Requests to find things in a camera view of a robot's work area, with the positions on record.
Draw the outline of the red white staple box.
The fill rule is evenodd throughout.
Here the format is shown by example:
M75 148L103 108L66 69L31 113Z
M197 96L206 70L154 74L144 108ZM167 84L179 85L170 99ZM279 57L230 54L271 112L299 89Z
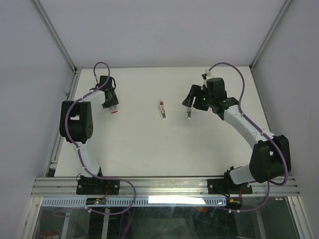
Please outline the red white staple box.
M118 112L117 105L110 106L109 109L111 114L115 114Z

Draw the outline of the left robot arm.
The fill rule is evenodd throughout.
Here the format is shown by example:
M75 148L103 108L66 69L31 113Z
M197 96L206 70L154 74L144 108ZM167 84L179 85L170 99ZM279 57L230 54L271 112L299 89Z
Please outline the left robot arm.
M90 90L86 101L63 101L60 114L60 135L70 143L78 157L81 173L77 179L78 195L100 195L106 198L118 195L120 181L103 180L102 169L91 149L90 139L93 136L92 102L96 101L102 109L110 113L118 112L118 98L115 93L116 82L113 77L101 76L95 88Z

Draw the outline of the white mini stapler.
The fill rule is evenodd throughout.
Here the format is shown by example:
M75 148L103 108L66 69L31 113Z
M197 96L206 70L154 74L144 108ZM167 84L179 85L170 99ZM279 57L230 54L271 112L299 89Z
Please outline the white mini stapler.
M191 119L191 107L186 108L186 113L187 113L187 119Z

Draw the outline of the pink mini stapler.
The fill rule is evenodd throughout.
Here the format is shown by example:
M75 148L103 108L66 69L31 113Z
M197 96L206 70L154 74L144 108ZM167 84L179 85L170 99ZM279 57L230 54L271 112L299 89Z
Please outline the pink mini stapler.
M166 117L166 112L165 112L164 102L163 101L159 102L159 109L160 109L160 115L161 115L162 120L166 120L167 117Z

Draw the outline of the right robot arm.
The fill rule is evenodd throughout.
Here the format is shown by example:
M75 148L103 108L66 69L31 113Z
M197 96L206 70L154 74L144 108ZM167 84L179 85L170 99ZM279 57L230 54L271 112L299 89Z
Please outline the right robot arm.
M252 148L249 164L230 167L222 179L208 183L213 194L229 197L239 193L250 182L272 183L278 176L288 179L291 171L289 140L284 135L273 133L258 127L241 110L239 101L228 97L222 78L205 80L204 85L192 85L187 97L182 102L190 112L192 108L207 111L209 109L230 124L247 141Z

